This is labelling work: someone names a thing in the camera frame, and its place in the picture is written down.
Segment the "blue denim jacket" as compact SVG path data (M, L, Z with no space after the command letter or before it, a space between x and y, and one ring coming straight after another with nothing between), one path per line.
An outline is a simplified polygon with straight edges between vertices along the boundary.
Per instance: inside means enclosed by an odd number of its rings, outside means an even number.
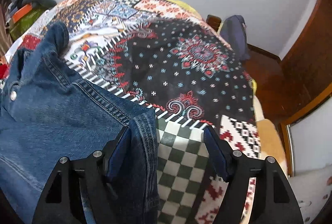
M55 22L34 50L15 53L1 93L1 190L31 223L61 157L82 159L127 131L104 165L121 223L156 223L155 113L83 79L61 59L69 44Z

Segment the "pile of clutter clothes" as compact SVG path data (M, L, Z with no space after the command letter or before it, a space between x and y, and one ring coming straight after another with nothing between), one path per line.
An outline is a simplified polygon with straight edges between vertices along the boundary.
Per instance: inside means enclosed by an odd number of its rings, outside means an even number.
M6 27L11 39L17 40L41 14L55 5L55 0L11 0L6 11Z

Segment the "cream orange fleece blanket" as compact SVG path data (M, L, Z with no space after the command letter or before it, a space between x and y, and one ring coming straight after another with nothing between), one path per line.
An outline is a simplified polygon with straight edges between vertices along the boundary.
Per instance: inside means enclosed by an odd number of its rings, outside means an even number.
M263 109L257 96L254 96L253 98L253 108L258 135L261 141L261 153L259 158L265 159L267 156L274 157L287 176L288 166L284 147L282 146L275 125L269 119L264 117Z

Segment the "brown wooden door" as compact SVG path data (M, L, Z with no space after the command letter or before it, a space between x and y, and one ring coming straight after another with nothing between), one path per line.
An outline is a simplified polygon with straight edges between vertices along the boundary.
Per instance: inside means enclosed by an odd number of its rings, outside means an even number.
M281 139L286 173L294 174L294 149L287 126L331 96L331 0L317 0L292 48L283 59L251 47L245 64L257 82L256 96Z

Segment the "red orange plush blanket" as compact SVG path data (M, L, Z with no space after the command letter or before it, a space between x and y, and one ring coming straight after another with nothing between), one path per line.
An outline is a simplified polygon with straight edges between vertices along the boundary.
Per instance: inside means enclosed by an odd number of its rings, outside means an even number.
M5 79L9 74L9 63L5 56L0 58L0 79Z

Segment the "patchwork patterned bedspread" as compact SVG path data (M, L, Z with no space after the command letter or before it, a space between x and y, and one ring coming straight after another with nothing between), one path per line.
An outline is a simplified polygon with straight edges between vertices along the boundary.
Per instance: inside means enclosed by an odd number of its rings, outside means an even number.
M216 132L242 157L260 155L251 77L231 46L167 0L65 0L12 45L9 74L17 50L34 50L57 21L69 32L60 56L69 68L155 113L156 223L226 223L232 214L237 222L249 219L255 182L246 182L236 209L221 176L209 173L210 164L223 162L203 138Z

